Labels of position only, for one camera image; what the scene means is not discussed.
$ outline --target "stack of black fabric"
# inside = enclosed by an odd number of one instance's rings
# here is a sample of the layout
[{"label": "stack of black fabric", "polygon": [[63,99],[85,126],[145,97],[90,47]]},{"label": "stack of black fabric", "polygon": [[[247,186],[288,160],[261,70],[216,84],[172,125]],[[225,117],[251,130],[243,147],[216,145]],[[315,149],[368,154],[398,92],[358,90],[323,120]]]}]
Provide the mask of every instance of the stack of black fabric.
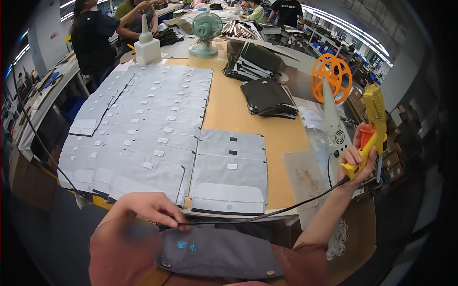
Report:
[{"label": "stack of black fabric", "polygon": [[283,60],[269,49],[254,43],[245,43],[237,55],[228,55],[223,74],[241,81],[267,78],[273,80]]},{"label": "stack of black fabric", "polygon": [[156,37],[160,41],[161,47],[165,45],[172,45],[176,42],[183,41],[185,38],[178,38],[175,34],[175,31],[172,28],[167,28],[159,32],[159,35]]},{"label": "stack of black fabric", "polygon": [[298,109],[288,90],[267,78],[245,82],[241,89],[251,114],[295,119]]}]

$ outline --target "tape spool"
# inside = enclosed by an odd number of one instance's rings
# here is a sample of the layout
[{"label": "tape spool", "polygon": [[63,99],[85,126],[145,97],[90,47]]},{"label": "tape spool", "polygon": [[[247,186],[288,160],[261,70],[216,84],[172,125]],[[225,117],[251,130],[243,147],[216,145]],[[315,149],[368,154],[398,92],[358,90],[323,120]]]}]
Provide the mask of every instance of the tape spool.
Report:
[{"label": "tape spool", "polygon": [[[342,86],[342,77],[345,74],[348,75],[349,79],[347,87]],[[329,86],[331,87],[331,91],[333,92],[334,98],[336,98],[339,92],[343,93],[343,96],[335,102],[336,104],[342,103],[350,94],[351,86],[353,83],[353,77],[351,75],[351,71],[347,63],[337,58],[333,54],[323,54],[321,57],[318,58],[318,60],[313,65],[311,89],[313,96],[315,96],[315,98],[321,103],[324,103],[324,76],[329,82]]]}]

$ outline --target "white label patch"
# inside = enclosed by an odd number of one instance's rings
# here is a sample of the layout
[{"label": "white label patch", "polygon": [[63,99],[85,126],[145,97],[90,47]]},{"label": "white label patch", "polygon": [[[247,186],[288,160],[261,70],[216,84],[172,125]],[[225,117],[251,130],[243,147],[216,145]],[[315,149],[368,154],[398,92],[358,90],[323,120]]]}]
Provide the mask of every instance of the white label patch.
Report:
[{"label": "white label patch", "polygon": [[154,155],[164,157],[164,151],[155,150]]},{"label": "white label patch", "polygon": [[151,163],[148,163],[148,162],[144,162],[144,163],[143,163],[143,166],[144,166],[145,168],[148,168],[148,169],[150,169],[150,170],[152,170],[152,169],[153,169],[153,164],[151,164]]}]

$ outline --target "green shirt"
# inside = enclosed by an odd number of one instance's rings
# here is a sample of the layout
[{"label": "green shirt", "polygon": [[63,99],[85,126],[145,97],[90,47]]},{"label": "green shirt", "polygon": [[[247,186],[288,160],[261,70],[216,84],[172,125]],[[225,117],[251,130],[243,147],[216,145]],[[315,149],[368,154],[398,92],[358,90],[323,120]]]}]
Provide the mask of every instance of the green shirt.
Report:
[{"label": "green shirt", "polygon": [[266,23],[267,22],[266,13],[264,12],[264,8],[261,5],[256,7],[253,10],[253,14],[249,15],[246,19],[250,20],[250,21],[256,21],[258,23]]},{"label": "green shirt", "polygon": [[[116,9],[116,14],[114,15],[114,17],[119,20],[122,17],[124,17],[125,15],[127,15],[127,13],[129,13],[133,9],[134,9],[134,7],[132,7],[131,2],[129,0],[125,0],[124,2],[119,4],[118,8]],[[153,14],[154,13],[154,7],[153,6],[151,6],[151,11],[152,11],[151,14]],[[131,30],[132,27],[134,26],[134,18],[135,17],[136,17],[136,15],[127,22],[127,24],[124,26],[124,28]]]}]

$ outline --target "power cord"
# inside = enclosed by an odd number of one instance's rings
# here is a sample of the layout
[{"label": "power cord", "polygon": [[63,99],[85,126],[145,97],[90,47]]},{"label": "power cord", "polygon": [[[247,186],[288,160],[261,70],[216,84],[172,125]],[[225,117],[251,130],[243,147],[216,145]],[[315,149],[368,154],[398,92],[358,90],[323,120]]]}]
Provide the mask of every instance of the power cord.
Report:
[{"label": "power cord", "polygon": [[277,214],[281,214],[282,212],[286,212],[286,211],[289,211],[289,210],[292,210],[294,208],[297,208],[298,206],[301,206],[303,204],[306,204],[308,202],[311,202],[313,200],[316,200],[318,198],[321,198],[322,196],[326,195],[327,193],[329,193],[330,191],[332,191],[333,189],[337,188],[337,187],[340,187],[342,186],[343,184],[345,184],[346,182],[348,182],[350,180],[350,178],[348,176],[345,176],[342,180],[340,180],[339,182],[337,182],[337,184],[335,184],[334,186],[332,186],[329,190],[327,190],[326,192],[314,197],[314,198],[311,198],[309,200],[305,200],[303,202],[300,202],[298,204],[295,204],[294,206],[290,206],[286,209],[282,209],[282,210],[278,210],[278,211],[274,211],[274,212],[271,212],[271,213],[268,213],[268,214],[264,214],[264,215],[261,215],[261,216],[256,216],[256,217],[252,217],[252,218],[248,218],[246,220],[242,220],[242,221],[188,221],[188,222],[180,222],[178,223],[179,226],[194,226],[194,225],[201,225],[201,224],[214,224],[214,223],[217,223],[217,224],[233,224],[233,223],[245,223],[245,222],[252,222],[252,221],[257,221],[259,219],[262,219],[262,218],[265,218],[265,217],[269,217],[269,216],[273,216],[273,215],[277,215]]},{"label": "power cord", "polygon": [[[13,71],[13,79],[16,78],[16,73],[14,72],[14,66],[11,67],[11,70]],[[48,152],[48,149],[46,149],[46,146],[44,145],[43,141],[41,141],[41,138],[40,136],[38,136],[38,133],[37,131],[35,130],[35,127],[32,125],[32,122],[29,118],[29,116],[27,115],[27,111],[24,107],[24,103],[22,102],[22,99],[21,97],[19,96],[19,90],[17,88],[17,83],[16,83],[16,80],[13,80],[14,81],[14,87],[16,88],[16,93],[17,93],[17,99],[21,105],[21,109],[23,110],[24,112],[24,116],[27,120],[27,123],[29,123],[30,125],[30,128],[32,129],[33,133],[35,134],[35,137],[38,139],[38,142],[40,143],[40,145],[43,147],[43,150],[46,152],[46,154],[49,156],[49,158],[51,158],[52,162],[56,165],[57,169],[62,173],[62,175],[64,175],[65,179],[70,183],[70,185],[72,186],[73,190],[80,194],[80,192],[78,191],[78,189],[75,187],[75,185],[71,182],[71,180],[67,177],[67,175],[65,175],[65,173],[61,170],[61,168],[59,168],[59,165],[56,163],[56,161],[54,160],[54,158],[51,156],[51,154]]]}]

